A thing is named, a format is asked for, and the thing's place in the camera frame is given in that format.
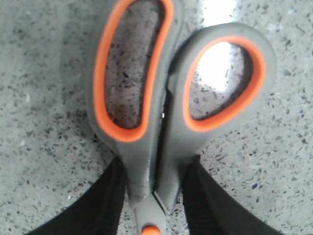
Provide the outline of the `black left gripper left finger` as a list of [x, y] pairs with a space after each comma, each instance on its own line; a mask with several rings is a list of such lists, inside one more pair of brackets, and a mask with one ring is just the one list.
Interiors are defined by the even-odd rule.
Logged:
[[75, 203], [30, 235], [115, 235], [123, 208], [126, 170], [115, 157]]

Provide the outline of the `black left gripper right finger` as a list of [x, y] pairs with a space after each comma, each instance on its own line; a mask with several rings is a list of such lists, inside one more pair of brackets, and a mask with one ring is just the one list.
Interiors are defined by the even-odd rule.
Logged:
[[182, 184], [183, 205], [191, 235], [279, 235], [235, 201], [211, 177], [197, 156]]

